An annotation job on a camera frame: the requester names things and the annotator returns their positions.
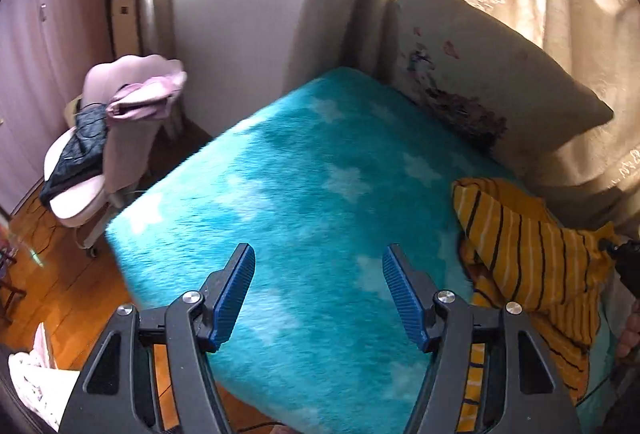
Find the bed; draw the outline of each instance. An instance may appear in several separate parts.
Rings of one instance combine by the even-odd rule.
[[[469,298],[450,201],[463,176],[512,178],[398,92],[338,68],[213,140],[106,234],[144,307],[197,289],[251,244],[254,280],[231,339],[210,357],[217,381],[306,434],[397,434],[428,357],[406,338],[382,252],[401,244],[437,285]],[[610,344],[602,327],[590,387]],[[580,408],[585,432],[605,393]]]

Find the floor plank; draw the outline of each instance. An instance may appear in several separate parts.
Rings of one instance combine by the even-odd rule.
[[[149,160],[152,176],[143,179],[141,187],[164,177],[208,141],[209,136],[188,123],[183,136],[174,143],[159,134]],[[12,232],[24,242],[18,262],[10,270],[10,279],[15,286],[26,289],[27,295],[14,299],[9,310],[14,323],[0,324],[0,342],[12,348],[28,348],[38,324],[44,322],[60,369],[80,370],[111,314],[132,297],[104,237],[96,245],[98,257],[89,259],[76,246],[73,230],[58,225],[55,217],[40,206],[37,192],[10,224]],[[178,423],[178,415],[166,348],[156,346],[154,354],[164,426],[169,428]],[[234,429],[270,421],[222,387],[219,393]],[[270,430],[253,432],[267,434]]]

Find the wardrobe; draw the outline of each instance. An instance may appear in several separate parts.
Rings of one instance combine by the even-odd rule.
[[[107,0],[0,0],[0,207],[13,213],[66,130],[63,110],[111,62]]]

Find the chair seat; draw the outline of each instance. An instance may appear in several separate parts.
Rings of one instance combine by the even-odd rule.
[[[73,136],[75,127],[70,128],[49,147],[44,158],[44,178],[49,179],[58,163],[65,145]],[[66,227],[78,227],[86,223],[108,201],[104,190],[104,175],[82,181],[54,197],[51,211]]]

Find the blue gripper pad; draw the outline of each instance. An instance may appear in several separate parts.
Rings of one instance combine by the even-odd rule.
[[[429,342],[424,308],[391,247],[387,247],[382,256],[382,273],[385,275],[386,285],[389,286],[406,335],[424,352]]]
[[[231,337],[254,273],[255,252],[247,245],[213,308],[213,331],[209,335],[209,341],[216,350]]]

